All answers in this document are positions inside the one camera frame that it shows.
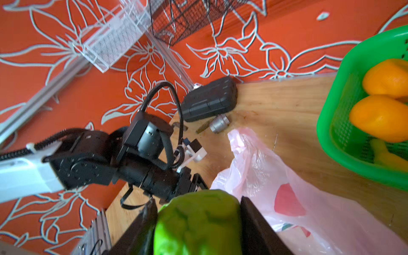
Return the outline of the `green round bumpy fruit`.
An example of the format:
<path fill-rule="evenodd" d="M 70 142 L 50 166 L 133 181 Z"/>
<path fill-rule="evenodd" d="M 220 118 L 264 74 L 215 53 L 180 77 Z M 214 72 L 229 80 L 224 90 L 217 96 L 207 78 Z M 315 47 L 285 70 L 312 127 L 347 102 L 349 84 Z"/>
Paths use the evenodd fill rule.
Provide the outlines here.
<path fill-rule="evenodd" d="M 240 255 L 240 203 L 222 190 L 176 197 L 158 212 L 155 255 Z"/>

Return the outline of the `orange fruit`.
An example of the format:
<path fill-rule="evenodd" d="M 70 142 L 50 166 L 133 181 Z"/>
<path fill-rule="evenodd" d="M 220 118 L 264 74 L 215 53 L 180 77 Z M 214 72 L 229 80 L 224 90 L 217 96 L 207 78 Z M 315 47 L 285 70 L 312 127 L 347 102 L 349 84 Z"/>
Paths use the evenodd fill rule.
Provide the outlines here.
<path fill-rule="evenodd" d="M 364 75 L 362 86 L 369 95 L 407 98 L 408 62 L 392 58 L 375 65 Z"/>
<path fill-rule="evenodd" d="M 390 143 L 408 139 L 408 106 L 384 95 L 368 96 L 356 103 L 350 122 L 361 131 Z"/>

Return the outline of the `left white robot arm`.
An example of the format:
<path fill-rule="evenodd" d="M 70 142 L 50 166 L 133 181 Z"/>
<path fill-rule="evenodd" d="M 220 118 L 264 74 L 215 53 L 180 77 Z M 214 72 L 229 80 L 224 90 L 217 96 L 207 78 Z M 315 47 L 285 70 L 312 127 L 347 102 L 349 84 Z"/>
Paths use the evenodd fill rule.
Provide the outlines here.
<path fill-rule="evenodd" d="M 207 189 L 199 174 L 188 168 L 184 128 L 173 146 L 173 128 L 147 113 L 162 89 L 175 93 L 169 82 L 154 87 L 130 126 L 112 133 L 70 128 L 39 143 L 1 155 L 1 202 L 35 194 L 108 186 L 119 180 L 138 187 L 162 204 L 189 192 Z"/>

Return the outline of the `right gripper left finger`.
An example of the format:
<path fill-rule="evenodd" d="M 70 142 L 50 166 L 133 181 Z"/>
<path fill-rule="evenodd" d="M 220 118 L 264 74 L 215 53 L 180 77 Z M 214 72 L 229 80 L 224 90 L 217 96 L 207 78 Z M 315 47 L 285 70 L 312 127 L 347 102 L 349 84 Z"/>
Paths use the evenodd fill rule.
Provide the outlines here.
<path fill-rule="evenodd" d="M 150 199 L 107 255 L 153 255 L 158 209 Z"/>

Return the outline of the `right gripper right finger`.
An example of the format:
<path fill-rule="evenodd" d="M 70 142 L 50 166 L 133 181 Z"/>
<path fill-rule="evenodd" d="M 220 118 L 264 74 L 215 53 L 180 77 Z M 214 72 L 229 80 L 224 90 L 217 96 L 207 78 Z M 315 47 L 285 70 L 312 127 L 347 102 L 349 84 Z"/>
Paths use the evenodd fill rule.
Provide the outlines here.
<path fill-rule="evenodd" d="M 244 255 L 293 254 L 248 197 L 241 198 L 240 212 Z"/>

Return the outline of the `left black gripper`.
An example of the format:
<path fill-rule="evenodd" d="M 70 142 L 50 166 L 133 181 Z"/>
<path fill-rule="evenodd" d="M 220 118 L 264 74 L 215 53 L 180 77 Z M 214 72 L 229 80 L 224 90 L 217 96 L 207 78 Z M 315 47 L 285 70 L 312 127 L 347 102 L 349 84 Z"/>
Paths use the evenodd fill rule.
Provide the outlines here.
<path fill-rule="evenodd" d="M 207 152 L 197 139 L 182 139 L 173 148 L 173 131 L 171 125 L 157 116 L 136 114 L 122 135 L 116 154 L 116 177 L 129 184 L 122 204 L 134 187 L 143 190 L 146 196 L 159 198 L 161 204 L 208 188 L 202 176 L 192 174 L 187 167 L 191 161 L 201 161 Z"/>

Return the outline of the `pink plastic bag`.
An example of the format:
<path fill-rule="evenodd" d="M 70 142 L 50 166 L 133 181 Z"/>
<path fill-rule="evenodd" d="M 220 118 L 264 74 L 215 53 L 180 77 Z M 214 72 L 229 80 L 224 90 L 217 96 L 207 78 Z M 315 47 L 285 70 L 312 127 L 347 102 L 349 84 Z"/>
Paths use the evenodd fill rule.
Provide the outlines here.
<path fill-rule="evenodd" d="M 250 128 L 228 139 L 234 158 L 211 187 L 249 198 L 294 254 L 407 254 L 407 244 L 371 213 L 300 178 Z"/>

